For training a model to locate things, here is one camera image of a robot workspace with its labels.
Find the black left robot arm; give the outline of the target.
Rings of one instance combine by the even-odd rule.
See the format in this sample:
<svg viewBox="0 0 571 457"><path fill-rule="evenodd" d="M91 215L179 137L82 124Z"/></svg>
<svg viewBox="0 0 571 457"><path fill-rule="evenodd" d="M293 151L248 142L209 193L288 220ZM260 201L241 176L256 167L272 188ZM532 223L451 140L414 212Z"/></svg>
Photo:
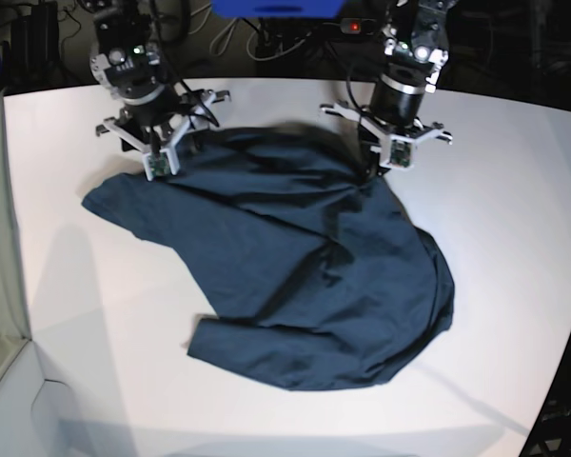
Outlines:
<svg viewBox="0 0 571 457"><path fill-rule="evenodd" d="M451 144L442 123L424 124L418 115L423 98L436 91L449 58L447 13L453 1L393 1L381 24L385 62L370 101L360 105L352 93L348 70L348 99L324 104L321 110L356 124L366 172L383 175L409 169L419 145L429 140Z"/></svg>

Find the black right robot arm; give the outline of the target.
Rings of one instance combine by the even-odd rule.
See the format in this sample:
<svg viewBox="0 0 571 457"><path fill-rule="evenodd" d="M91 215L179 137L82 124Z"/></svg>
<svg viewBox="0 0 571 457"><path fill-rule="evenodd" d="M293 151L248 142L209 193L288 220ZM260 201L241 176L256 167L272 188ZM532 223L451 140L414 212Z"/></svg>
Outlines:
<svg viewBox="0 0 571 457"><path fill-rule="evenodd" d="M88 1L96 42L89 52L95 80L121 102L117 116L95 128L97 136L112 133L123 151L142 156L146 177L176 175L181 170L178 148L186 135L217 127L210 107L230 99L227 90L191 89L173 71L161 36L161 19L154 1L149 12L137 1Z"/></svg>

